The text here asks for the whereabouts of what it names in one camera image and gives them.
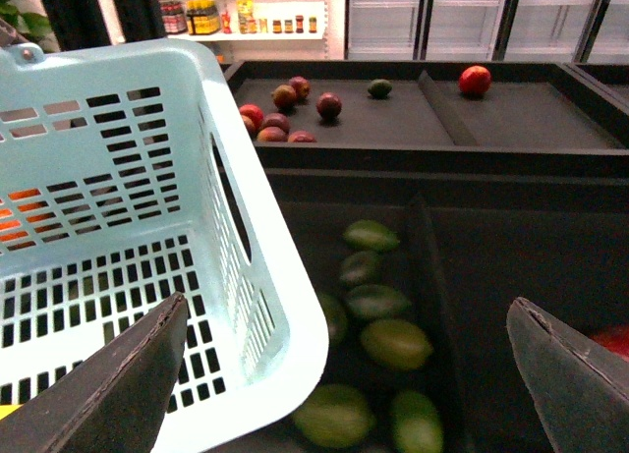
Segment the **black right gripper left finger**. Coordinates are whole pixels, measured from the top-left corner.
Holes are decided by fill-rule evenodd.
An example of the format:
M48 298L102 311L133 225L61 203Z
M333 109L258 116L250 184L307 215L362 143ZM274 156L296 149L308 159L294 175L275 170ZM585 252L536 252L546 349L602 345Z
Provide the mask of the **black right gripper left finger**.
M148 452L187 338L175 293L1 422L4 452Z

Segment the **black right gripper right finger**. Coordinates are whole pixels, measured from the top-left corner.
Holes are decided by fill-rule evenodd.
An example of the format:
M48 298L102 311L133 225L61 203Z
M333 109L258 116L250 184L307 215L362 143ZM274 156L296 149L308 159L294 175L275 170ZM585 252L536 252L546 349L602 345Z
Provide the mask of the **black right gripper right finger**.
M628 363L525 298L506 329L516 367L555 452L628 450Z

